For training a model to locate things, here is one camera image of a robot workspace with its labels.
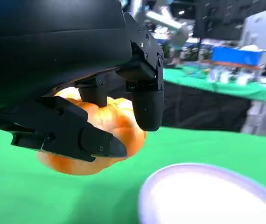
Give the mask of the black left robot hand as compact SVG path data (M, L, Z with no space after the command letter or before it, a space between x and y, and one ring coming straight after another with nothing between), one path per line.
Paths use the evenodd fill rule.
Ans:
M103 75L126 81L138 126L159 129L163 50L117 0L0 0L0 130L14 146L83 161L126 157L125 145L56 92L75 86L105 106Z

